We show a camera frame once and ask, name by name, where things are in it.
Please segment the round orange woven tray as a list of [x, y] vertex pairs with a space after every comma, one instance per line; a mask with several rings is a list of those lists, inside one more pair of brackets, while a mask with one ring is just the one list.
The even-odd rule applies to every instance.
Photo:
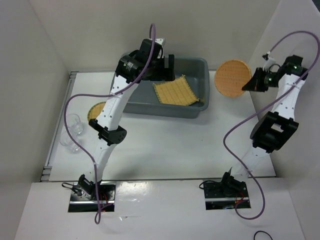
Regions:
[[249, 66], [242, 60], [232, 59], [222, 63], [215, 71], [214, 84], [223, 96], [236, 98], [245, 93], [242, 87], [251, 78]]

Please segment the rectangular woven bamboo mat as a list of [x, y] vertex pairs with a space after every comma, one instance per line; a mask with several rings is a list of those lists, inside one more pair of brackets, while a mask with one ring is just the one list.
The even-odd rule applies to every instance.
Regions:
[[190, 106], [199, 101], [199, 98], [188, 84], [185, 75], [173, 81], [154, 83], [153, 88], [161, 104]]

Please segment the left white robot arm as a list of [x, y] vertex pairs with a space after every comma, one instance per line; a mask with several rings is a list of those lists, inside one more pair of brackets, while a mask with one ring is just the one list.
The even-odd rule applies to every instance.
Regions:
[[93, 154], [95, 165], [93, 170], [82, 174], [78, 179], [81, 193], [88, 200], [97, 199], [100, 193], [99, 185], [110, 155], [127, 135], [127, 131], [119, 126], [119, 122], [129, 98], [139, 83], [134, 83], [125, 91], [121, 90], [133, 83], [143, 71], [149, 59], [152, 43], [150, 38], [144, 39], [138, 50], [120, 58], [110, 88], [111, 97], [107, 98], [97, 118], [89, 120], [89, 126], [96, 130], [98, 135], [98, 144]]

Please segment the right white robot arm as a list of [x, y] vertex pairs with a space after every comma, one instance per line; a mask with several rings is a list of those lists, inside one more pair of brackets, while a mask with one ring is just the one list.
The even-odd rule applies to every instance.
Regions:
[[302, 66], [303, 58], [288, 56], [276, 72], [271, 71], [276, 61], [268, 55], [264, 58], [264, 66], [256, 68], [242, 90], [265, 92], [269, 88], [277, 88], [279, 101], [254, 126], [250, 134], [252, 145], [242, 157], [235, 175], [231, 175], [230, 171], [223, 175], [219, 191], [225, 197], [240, 197], [252, 171], [270, 153], [281, 149], [299, 126], [295, 121], [295, 106], [307, 78], [307, 68]]

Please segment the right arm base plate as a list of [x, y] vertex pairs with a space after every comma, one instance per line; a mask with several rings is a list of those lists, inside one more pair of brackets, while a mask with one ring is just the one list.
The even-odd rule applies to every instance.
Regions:
[[236, 204], [238, 209], [250, 209], [250, 199], [247, 185], [244, 183], [240, 190], [224, 186], [221, 182], [205, 180], [199, 184], [203, 190], [206, 210], [232, 210]]

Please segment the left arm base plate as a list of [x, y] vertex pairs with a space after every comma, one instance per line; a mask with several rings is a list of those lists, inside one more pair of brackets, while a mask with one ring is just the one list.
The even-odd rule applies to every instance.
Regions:
[[[93, 195], [88, 196], [76, 182], [63, 182], [63, 188], [71, 190], [68, 212], [69, 213], [88, 213], [96, 212], [98, 210], [98, 202], [96, 197], [96, 191], [93, 189]], [[116, 196], [116, 183], [102, 181], [99, 186], [99, 205], [102, 208], [102, 212], [114, 212], [115, 211], [115, 196]]]

